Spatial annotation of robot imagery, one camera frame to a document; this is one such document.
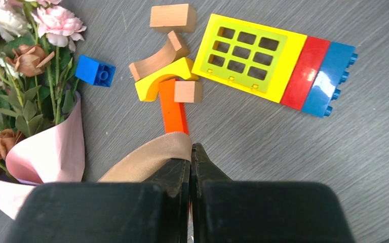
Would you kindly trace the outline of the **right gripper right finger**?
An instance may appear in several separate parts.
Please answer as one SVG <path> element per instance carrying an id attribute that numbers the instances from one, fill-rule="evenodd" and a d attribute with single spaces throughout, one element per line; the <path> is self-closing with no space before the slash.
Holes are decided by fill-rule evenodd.
<path id="1" fill-rule="evenodd" d="M 234 181 L 192 146 L 195 242 L 354 242 L 334 191 L 318 182 Z"/>

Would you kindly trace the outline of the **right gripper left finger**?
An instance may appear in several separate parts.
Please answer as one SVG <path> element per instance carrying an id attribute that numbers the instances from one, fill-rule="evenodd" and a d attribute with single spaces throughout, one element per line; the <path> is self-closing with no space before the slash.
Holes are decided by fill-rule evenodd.
<path id="1" fill-rule="evenodd" d="M 6 242 L 186 242 L 190 163 L 143 182 L 49 183 L 26 199 Z"/>

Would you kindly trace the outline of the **tan ribbon bow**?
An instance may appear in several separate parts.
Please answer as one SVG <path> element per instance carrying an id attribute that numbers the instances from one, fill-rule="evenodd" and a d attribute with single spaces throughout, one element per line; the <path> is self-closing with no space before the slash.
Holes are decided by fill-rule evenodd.
<path id="1" fill-rule="evenodd" d="M 172 158 L 191 161 L 191 148 L 190 136 L 185 133 L 159 136 L 121 159 L 98 182 L 142 182 Z"/>

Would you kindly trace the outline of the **pink flower bouquet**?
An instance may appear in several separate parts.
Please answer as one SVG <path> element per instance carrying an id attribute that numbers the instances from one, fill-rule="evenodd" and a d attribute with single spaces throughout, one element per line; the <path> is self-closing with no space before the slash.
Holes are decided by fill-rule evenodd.
<path id="1" fill-rule="evenodd" d="M 0 210 L 85 169 L 75 43 L 86 26 L 61 1 L 0 1 Z"/>

